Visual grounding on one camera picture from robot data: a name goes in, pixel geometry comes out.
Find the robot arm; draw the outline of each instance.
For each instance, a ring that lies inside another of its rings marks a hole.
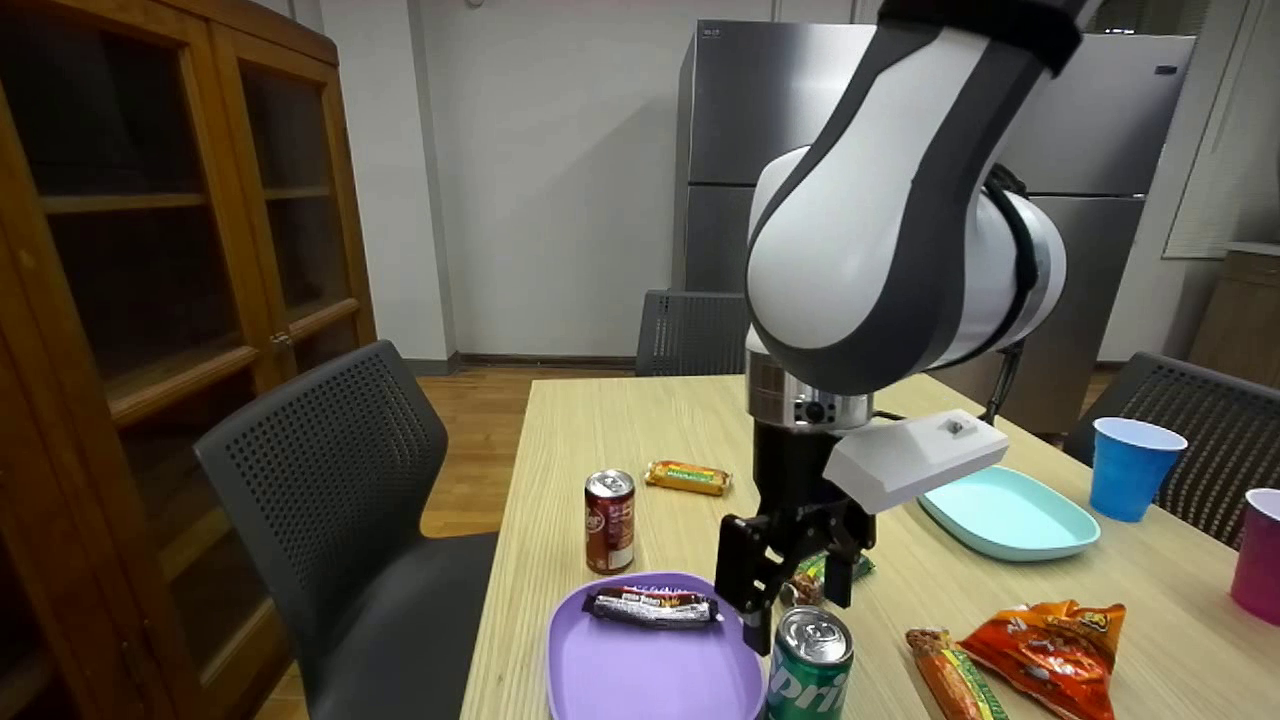
[[[715,591],[745,612],[751,649],[769,649],[774,595],[806,555],[827,551],[823,591],[847,602],[862,551],[875,544],[872,512],[1006,451],[978,419],[872,426],[872,393],[1021,343],[1054,313],[1063,244],[1036,204],[990,179],[990,164],[1036,81],[1067,62],[1092,9],[886,0],[811,149],[763,167],[750,244],[762,512],[724,516],[715,555]],[[950,430],[960,457],[929,457],[914,474],[895,457],[922,446],[895,445],[909,430]],[[863,468],[891,488],[863,493]]]

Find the purple tray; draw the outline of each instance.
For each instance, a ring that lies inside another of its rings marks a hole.
[[[683,570],[602,582],[713,591]],[[763,708],[762,658],[745,644],[745,621],[734,602],[715,601],[720,629],[713,633],[654,633],[589,614],[585,595],[591,589],[564,595],[549,629],[549,705],[558,720],[751,720]]]

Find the soda can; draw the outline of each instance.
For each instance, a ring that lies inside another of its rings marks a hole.
[[[589,474],[589,567],[625,570],[636,561],[636,478],[622,468]]]
[[[827,720],[844,708],[844,678],[851,669],[847,629],[811,602],[781,614],[769,669],[769,720]]]

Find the red soda can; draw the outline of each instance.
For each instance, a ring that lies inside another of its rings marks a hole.
[[[622,468],[589,474],[589,567],[607,574],[636,561],[636,478]]]

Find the chips bag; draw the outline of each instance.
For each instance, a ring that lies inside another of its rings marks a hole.
[[[960,649],[1063,720],[1111,720],[1109,678],[1116,669],[1126,602],[1079,606],[1078,601],[1006,606]]]

